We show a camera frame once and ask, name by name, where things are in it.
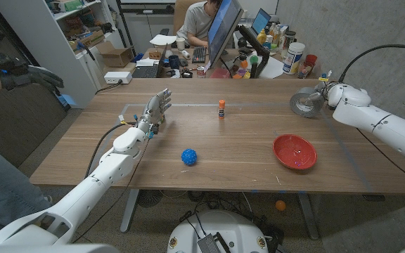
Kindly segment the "person's black gloved hand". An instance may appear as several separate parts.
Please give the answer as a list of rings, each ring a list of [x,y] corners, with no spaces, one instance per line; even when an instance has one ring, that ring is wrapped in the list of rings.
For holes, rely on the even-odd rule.
[[[40,84],[58,96],[60,95],[58,88],[64,87],[63,80],[58,75],[44,67],[33,65],[23,67],[20,74],[12,70],[0,70],[0,81],[1,86],[8,91],[28,84]]]

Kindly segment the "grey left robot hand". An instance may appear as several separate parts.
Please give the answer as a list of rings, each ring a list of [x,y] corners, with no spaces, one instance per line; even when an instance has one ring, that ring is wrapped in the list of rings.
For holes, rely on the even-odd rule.
[[[171,107],[172,92],[169,89],[165,89],[156,95],[154,95],[143,108],[143,114],[140,117],[137,127],[148,134],[150,129],[159,124],[165,111]]]

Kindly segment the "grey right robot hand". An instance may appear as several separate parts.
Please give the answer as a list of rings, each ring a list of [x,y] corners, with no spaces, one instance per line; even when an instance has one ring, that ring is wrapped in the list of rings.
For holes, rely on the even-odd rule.
[[[314,88],[309,87],[307,89],[309,97],[304,104],[308,106],[323,105],[327,98],[327,85],[327,82],[319,82]]]

